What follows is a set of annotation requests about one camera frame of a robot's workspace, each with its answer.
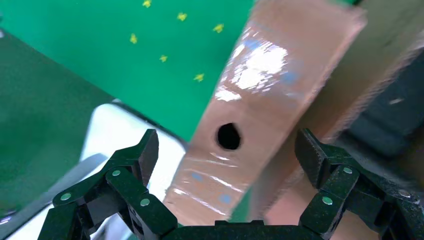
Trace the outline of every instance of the green surface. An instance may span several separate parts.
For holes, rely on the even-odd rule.
[[[143,3],[0,0],[1,26],[189,141],[253,0]],[[187,14],[184,21],[179,13]],[[220,33],[213,31],[218,24]],[[198,74],[203,81],[194,80]]]
[[[0,38],[0,216],[79,162],[94,108],[111,100],[18,39]]]

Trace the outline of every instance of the black object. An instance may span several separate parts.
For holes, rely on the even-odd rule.
[[[389,160],[403,154],[424,124],[423,76],[424,51],[369,103],[347,132]]]
[[[158,138],[148,130],[139,144],[118,150],[97,174],[59,193],[39,240],[89,240],[105,218],[118,213],[146,240],[328,240],[345,210],[358,214],[382,240],[424,239],[424,215],[413,192],[362,168],[342,148],[320,143],[307,129],[295,143],[296,156],[319,189],[299,226],[265,226],[263,221],[177,228],[176,217],[146,188],[158,158]]]

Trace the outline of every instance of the cardboard box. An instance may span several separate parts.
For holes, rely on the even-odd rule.
[[[260,0],[164,203],[183,225],[227,219],[365,25],[326,0]]]
[[[366,27],[253,185],[250,219],[262,218],[302,177],[294,153],[297,129],[309,128],[320,141],[332,142],[424,46],[423,1],[370,0],[360,7],[367,11]]]

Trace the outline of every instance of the blue mark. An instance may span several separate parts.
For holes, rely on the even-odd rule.
[[[231,197],[230,197],[230,195],[228,195],[228,194],[221,194],[221,196],[219,196],[219,200],[220,200],[222,203],[230,204],[230,202],[231,202]]]
[[[192,176],[194,179],[196,179],[197,181],[199,181],[199,182],[202,182],[202,181],[203,181],[202,176],[200,176],[198,173],[193,172],[193,173],[191,174],[191,176]]]
[[[246,41],[243,42],[243,44],[251,51],[261,46],[261,43],[258,40],[254,40],[254,39],[247,39]]]
[[[293,85],[299,78],[299,75],[292,71],[287,71],[281,75],[281,81],[287,85]]]

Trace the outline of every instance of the white surface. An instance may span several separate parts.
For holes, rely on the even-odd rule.
[[[93,111],[80,161],[98,153],[110,158],[116,150],[139,143],[145,131],[152,128],[155,127],[118,106],[103,104]],[[163,201],[186,151],[174,137],[160,129],[156,130],[159,138],[159,157],[150,178],[149,192]],[[83,179],[100,171],[105,163],[106,161]],[[52,205],[46,207],[8,240],[36,240],[47,212],[52,207]],[[128,231],[124,230],[122,236],[128,236]]]

